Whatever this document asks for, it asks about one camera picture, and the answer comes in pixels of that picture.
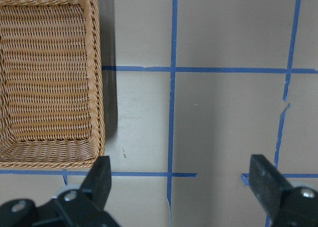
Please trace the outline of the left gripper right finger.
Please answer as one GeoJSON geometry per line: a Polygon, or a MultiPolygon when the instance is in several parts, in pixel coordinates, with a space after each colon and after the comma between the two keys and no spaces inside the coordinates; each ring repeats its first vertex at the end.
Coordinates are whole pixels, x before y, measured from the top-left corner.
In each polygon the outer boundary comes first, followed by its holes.
{"type": "Polygon", "coordinates": [[[318,192],[308,186],[293,186],[261,154],[249,164],[249,186],[273,227],[316,227],[318,192]]]}

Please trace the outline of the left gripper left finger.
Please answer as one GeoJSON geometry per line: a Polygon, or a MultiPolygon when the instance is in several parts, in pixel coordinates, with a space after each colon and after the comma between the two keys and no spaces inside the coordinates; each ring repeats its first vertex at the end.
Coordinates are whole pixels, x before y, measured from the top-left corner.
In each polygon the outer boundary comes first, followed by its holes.
{"type": "Polygon", "coordinates": [[[33,227],[118,227],[104,210],[111,190],[108,156],[98,157],[79,187],[66,187],[38,207],[33,227]]]}

